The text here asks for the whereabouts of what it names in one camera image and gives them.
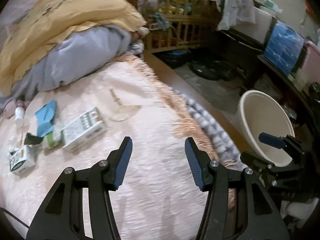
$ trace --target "plastic bag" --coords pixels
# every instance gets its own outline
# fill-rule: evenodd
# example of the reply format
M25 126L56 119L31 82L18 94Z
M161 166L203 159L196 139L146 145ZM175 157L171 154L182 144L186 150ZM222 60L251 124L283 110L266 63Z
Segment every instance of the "plastic bag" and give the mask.
M221 11L222 0L212 1L216 1L217 8ZM228 30L239 22L256 23L253 0L225 0L223 16L217 30Z

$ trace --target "cable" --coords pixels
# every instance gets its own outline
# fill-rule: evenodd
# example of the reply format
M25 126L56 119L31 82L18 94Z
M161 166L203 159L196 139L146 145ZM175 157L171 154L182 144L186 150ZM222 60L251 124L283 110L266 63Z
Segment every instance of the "cable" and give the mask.
M9 216L11 216L12 218L14 218L15 220L17 220L19 223L21 223L22 225L24 225L26 228L29 228L29 226L27 224L25 224L24 222L22 222L19 218L17 218L15 215L12 215L8 210L6 210L5 208L1 208L1 210L4 213L7 213Z

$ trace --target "bedsheet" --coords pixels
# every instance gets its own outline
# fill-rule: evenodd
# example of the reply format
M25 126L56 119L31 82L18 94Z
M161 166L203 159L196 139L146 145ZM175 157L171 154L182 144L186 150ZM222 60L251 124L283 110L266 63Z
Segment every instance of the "bedsheet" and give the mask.
M198 147L212 159L218 156L185 101L155 77L151 68L135 56L124 56L89 76L49 92L40 92L26 110L23 132L13 118L0 121L0 138L17 141L27 131L36 133L40 107L52 99L58 102L57 120L67 124L97 106L108 126L79 150L70 153L57 147L38 151L36 166L20 176L9 172L7 143L0 146L0 205L30 224L43 198L64 168L91 167L117 149L124 136L133 140L133 152L124 182L110 198L122 239L192 239L195 237L207 193L194 184L184 152L184 140L192 136ZM124 122L111 122L115 110L108 89L113 88L124 104L142 109ZM17 230L26 229L10 220ZM92 236L88 195L84 191L84 226Z

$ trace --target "blue box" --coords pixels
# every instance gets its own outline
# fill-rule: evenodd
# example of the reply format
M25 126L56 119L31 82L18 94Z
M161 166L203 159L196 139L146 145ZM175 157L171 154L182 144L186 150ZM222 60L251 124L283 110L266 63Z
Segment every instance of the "blue box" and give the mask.
M278 21L263 56L287 76L297 63L303 43L304 38L300 34Z

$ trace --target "wall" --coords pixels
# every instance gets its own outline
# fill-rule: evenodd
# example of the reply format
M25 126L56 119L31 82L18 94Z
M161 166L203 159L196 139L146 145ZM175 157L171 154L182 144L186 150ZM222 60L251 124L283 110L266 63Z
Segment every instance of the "wall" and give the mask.
M283 9L282 13L277 14L278 19L289 25L302 36L310 36L314 43L318 38L316 30L320 25L314 21L309 14L306 15L305 0L271 0Z

